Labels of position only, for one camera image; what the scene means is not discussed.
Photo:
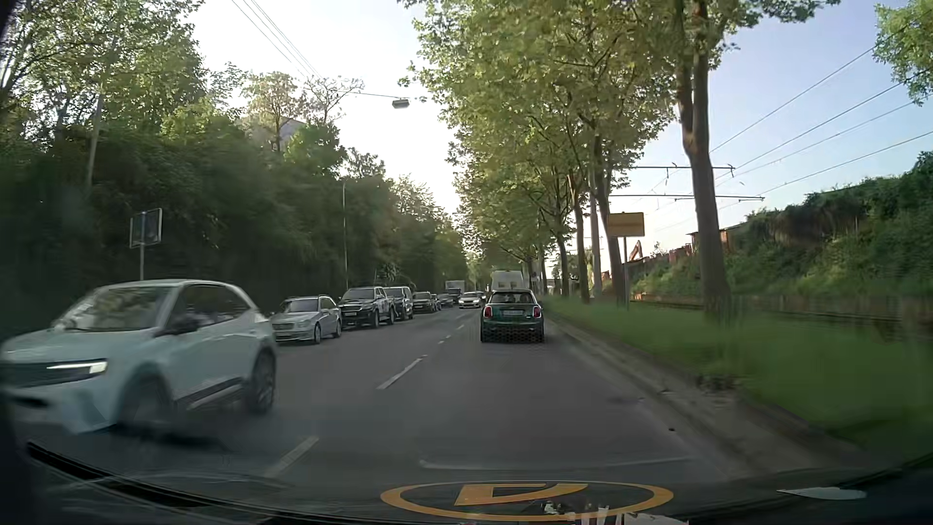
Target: sign post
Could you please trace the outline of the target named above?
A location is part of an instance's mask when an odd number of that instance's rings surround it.
[[[638,213],[610,213],[606,228],[606,235],[622,237],[622,283],[625,295],[625,308],[629,307],[629,297],[632,295],[629,286],[629,237],[645,236],[645,214]]]
[[[146,278],[146,247],[162,242],[162,208],[141,211],[130,218],[130,248],[139,247],[139,280]]]

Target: green mini cooper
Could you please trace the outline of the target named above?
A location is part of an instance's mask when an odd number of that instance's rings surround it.
[[[480,341],[500,336],[531,336],[544,342],[544,314],[535,294],[527,289],[493,291],[482,308]]]

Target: road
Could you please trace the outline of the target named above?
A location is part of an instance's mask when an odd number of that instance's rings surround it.
[[[200,415],[189,430],[203,441],[46,443],[120,473],[262,475],[344,501],[453,480],[726,477],[713,446],[553,326],[544,344],[482,344],[479,315],[450,309],[283,347],[272,412]]]

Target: car roof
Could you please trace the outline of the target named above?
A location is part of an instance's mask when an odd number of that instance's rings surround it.
[[[217,286],[228,286],[228,287],[233,286],[233,285],[230,285],[229,283],[205,280],[205,279],[150,279],[150,280],[142,280],[142,281],[127,281],[127,282],[121,282],[121,283],[116,283],[116,284],[108,284],[108,285],[102,286],[101,288],[108,288],[108,289],[135,288],[139,286],[178,287],[178,286],[185,286],[187,284],[212,284],[212,285],[217,285]]]

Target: white van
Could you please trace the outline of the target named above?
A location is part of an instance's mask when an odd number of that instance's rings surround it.
[[[492,273],[492,278],[492,291],[528,289],[528,283],[521,270],[496,270]]]

